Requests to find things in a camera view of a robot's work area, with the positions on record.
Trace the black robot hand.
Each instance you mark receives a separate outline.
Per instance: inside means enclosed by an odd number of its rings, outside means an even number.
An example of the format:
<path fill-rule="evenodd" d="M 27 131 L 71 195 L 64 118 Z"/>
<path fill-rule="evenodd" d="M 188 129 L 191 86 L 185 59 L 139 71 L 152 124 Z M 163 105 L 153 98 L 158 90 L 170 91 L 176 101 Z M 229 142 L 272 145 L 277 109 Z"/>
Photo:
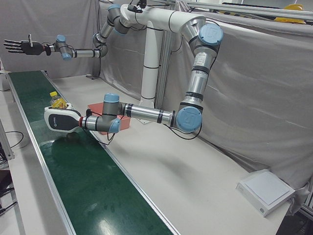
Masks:
<path fill-rule="evenodd" d="M 10 53 L 23 53 L 26 55 L 40 55 L 46 50 L 44 45 L 32 40 L 31 34 L 28 34 L 28 40 L 4 40 L 3 45 Z"/>

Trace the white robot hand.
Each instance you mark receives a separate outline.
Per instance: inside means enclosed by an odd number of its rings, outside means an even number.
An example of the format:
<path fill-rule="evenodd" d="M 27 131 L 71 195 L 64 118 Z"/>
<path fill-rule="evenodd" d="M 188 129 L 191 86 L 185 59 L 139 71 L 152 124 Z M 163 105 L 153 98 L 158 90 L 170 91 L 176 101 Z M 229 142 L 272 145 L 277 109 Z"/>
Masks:
<path fill-rule="evenodd" d="M 82 115 L 70 109 L 54 109 L 51 106 L 45 107 L 44 119 L 51 131 L 66 133 L 69 141 L 77 141 L 79 135 L 76 132 L 79 129 L 79 120 Z"/>

